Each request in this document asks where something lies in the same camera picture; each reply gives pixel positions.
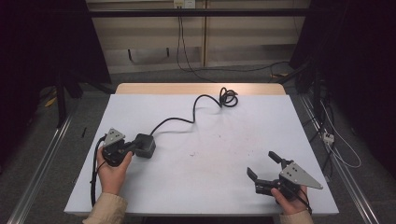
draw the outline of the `wall socket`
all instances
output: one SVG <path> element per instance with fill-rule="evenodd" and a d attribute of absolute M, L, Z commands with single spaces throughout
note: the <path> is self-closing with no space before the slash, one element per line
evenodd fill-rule
<path fill-rule="evenodd" d="M 195 0 L 174 0 L 174 8 L 195 8 Z"/>

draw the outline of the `black pen on floor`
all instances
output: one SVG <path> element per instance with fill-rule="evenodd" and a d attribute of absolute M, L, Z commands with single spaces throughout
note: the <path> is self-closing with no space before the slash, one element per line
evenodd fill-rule
<path fill-rule="evenodd" d="M 87 128 L 84 128 L 84 132 L 82 132 L 81 138 L 83 138 L 85 136 L 85 132 L 87 131 Z"/>

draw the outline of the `person's arm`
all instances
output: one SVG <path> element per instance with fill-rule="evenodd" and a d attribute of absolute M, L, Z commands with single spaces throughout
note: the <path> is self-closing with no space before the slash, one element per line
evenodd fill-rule
<path fill-rule="evenodd" d="M 283 214 L 280 215 L 280 223 L 282 224 L 313 224 L 311 215 L 306 206 L 299 200 L 288 201 L 278 189 L 271 189 L 274 198 L 283 208 Z M 303 200 L 306 200 L 306 186 L 301 186 L 298 194 Z"/>
<path fill-rule="evenodd" d="M 132 160 L 132 152 L 128 152 L 122 164 L 118 167 L 109 166 L 102 156 L 102 148 L 97 153 L 99 179 L 102 185 L 102 194 L 84 224 L 122 223 L 127 202 L 119 196 L 125 180 L 126 170 Z"/>

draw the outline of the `beige sleeve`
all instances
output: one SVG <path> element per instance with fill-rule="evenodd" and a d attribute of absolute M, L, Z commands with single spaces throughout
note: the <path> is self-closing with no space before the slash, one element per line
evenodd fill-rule
<path fill-rule="evenodd" d="M 294 215 L 280 215 L 281 224 L 314 224 L 311 215 L 308 211 L 303 211 Z"/>
<path fill-rule="evenodd" d="M 90 212 L 85 224 L 117 224 L 124 220 L 127 202 L 120 196 L 102 193 Z"/>

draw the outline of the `white cable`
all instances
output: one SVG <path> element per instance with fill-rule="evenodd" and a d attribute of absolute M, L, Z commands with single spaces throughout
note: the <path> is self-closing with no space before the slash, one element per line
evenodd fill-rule
<path fill-rule="evenodd" d="M 330 119 L 329 114 L 327 113 L 326 107 L 324 106 L 324 104 L 320 101 L 321 105 L 323 106 L 324 112 L 326 113 L 327 119 L 329 120 L 330 124 L 332 125 L 332 121 Z M 344 161 L 337 153 L 335 153 L 332 150 L 332 147 L 330 147 L 329 144 L 326 144 L 329 147 L 329 150 L 334 154 L 334 156 L 340 160 L 343 164 L 345 164 L 346 166 L 349 166 L 351 168 L 359 168 L 361 167 L 361 158 L 359 157 L 358 153 L 356 153 L 356 151 L 353 149 L 353 147 L 341 136 L 341 134 L 339 132 L 337 132 L 337 130 L 334 128 L 334 125 L 332 125 L 332 128 L 334 129 L 334 131 L 337 133 L 338 136 L 340 136 L 340 138 L 349 146 L 349 148 L 352 150 L 352 152 L 355 154 L 355 156 L 358 158 L 359 160 L 359 165 L 351 165 L 349 163 L 347 163 L 346 161 Z"/>

